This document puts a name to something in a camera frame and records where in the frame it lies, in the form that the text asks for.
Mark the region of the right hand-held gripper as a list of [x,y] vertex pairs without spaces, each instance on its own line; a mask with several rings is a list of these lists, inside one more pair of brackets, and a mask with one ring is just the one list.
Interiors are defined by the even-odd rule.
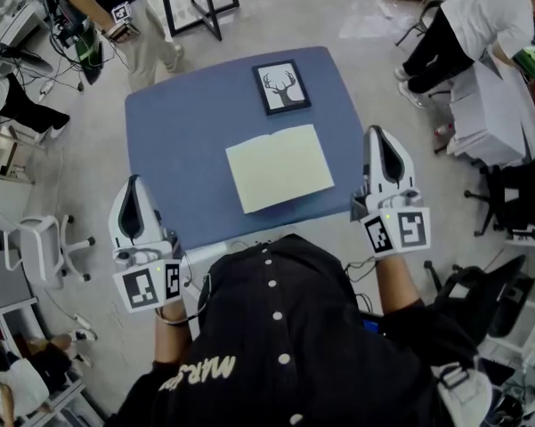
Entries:
[[409,152],[389,132],[371,126],[364,136],[364,174],[367,191],[351,197],[351,221],[361,225],[373,255],[405,254],[431,246],[430,209],[423,206],[418,189],[405,189],[386,197],[382,193],[414,186],[414,165]]

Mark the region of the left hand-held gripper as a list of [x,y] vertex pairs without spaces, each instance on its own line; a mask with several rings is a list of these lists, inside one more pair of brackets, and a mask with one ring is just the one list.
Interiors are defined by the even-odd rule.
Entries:
[[156,309],[180,298],[181,248],[161,229],[159,212],[139,175],[130,176],[109,211],[113,280],[129,312]]

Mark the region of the blue notebook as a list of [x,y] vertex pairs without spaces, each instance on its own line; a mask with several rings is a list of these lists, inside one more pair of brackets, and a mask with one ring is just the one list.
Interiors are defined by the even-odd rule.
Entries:
[[335,186],[313,125],[257,136],[225,152],[245,214]]

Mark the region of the person's left forearm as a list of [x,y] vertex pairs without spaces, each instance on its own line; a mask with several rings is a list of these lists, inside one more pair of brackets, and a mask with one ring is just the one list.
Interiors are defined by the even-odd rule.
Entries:
[[192,337],[183,300],[157,309],[155,320],[154,360],[163,364],[180,364],[190,348]]

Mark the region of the white grey shoulder bag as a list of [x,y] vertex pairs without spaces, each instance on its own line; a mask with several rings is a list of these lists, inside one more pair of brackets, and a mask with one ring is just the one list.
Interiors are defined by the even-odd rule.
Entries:
[[481,427],[490,411],[492,385],[488,376],[458,362],[431,367],[437,390],[453,427]]

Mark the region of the person's right forearm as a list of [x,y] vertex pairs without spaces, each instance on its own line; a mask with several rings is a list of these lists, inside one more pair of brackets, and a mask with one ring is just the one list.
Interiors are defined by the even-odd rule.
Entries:
[[380,302],[385,315],[421,301],[402,255],[390,255],[379,260],[376,272]]

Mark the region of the blue tablecloth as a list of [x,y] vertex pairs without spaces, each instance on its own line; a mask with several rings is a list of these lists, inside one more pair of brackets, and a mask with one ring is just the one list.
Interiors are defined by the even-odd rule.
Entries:
[[[269,116],[253,69],[284,60],[295,62],[311,104]],[[227,148],[299,125],[314,127],[334,187],[244,213]],[[187,250],[342,213],[363,183],[361,122],[323,46],[232,60],[132,93],[126,98],[126,134],[132,172]]]

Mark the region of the white office chair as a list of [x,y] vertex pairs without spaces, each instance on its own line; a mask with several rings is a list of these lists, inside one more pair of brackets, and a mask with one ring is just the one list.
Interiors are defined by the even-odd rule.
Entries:
[[68,226],[74,221],[74,216],[66,214],[61,220],[47,215],[11,222],[0,212],[6,269],[14,271],[22,266],[27,281],[42,288],[62,289],[68,274],[89,282],[91,275],[77,269],[72,254],[94,246],[96,240],[89,237],[70,244]]

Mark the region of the white cloth covered table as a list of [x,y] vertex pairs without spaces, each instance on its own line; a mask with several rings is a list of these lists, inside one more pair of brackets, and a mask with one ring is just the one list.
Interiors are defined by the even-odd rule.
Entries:
[[477,61],[454,79],[450,110],[449,154],[500,167],[535,158],[535,104],[516,68],[491,55]]

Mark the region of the black office chair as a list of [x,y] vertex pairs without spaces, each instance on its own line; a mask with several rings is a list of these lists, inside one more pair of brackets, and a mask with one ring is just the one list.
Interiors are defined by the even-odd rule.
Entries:
[[464,197],[489,206],[484,223],[474,236],[484,235],[491,226],[497,232],[505,232],[510,242],[535,245],[535,158],[526,164],[504,168],[484,166],[480,174],[487,193],[464,192]]
[[437,295],[433,306],[452,318],[477,345],[486,337],[509,335],[528,300],[535,278],[523,272],[525,257],[515,257],[491,272],[455,264],[442,283],[433,263],[424,262]]

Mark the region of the white storage shelf rack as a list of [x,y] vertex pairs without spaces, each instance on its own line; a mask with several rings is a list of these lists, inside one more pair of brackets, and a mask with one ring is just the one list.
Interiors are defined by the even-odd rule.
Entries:
[[[37,298],[0,308],[0,372],[45,346],[45,334],[36,316]],[[82,368],[74,363],[61,388],[48,396],[45,407],[20,414],[15,427],[102,427],[100,412],[88,401]]]

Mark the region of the person's black buttoned jacket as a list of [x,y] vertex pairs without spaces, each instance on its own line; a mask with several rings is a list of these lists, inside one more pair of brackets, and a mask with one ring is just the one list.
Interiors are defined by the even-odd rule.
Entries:
[[341,262],[297,235],[209,278],[182,362],[154,360],[104,427],[453,427],[431,367],[475,368],[477,349],[434,307],[366,330]]

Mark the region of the white side stool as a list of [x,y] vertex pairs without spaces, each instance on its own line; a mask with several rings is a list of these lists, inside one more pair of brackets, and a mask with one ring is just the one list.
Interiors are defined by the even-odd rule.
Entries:
[[511,332],[502,338],[487,335],[481,343],[482,358],[525,371],[535,364],[535,302],[527,301]]

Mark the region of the black picture frame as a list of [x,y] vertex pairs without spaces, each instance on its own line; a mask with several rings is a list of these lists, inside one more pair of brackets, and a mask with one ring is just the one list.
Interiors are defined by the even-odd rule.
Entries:
[[256,65],[252,71],[267,116],[311,107],[310,97],[294,60]]

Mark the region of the black metal table frame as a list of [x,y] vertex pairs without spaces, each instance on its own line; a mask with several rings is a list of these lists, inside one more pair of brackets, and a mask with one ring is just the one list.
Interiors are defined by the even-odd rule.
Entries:
[[189,0],[190,9],[196,12],[197,18],[183,26],[176,26],[174,22],[172,0],[162,0],[165,10],[166,23],[171,37],[179,36],[194,28],[205,27],[208,32],[219,42],[223,41],[219,18],[227,12],[240,8],[239,0],[230,0],[229,3],[216,6],[214,0],[205,0],[202,6],[198,0]]

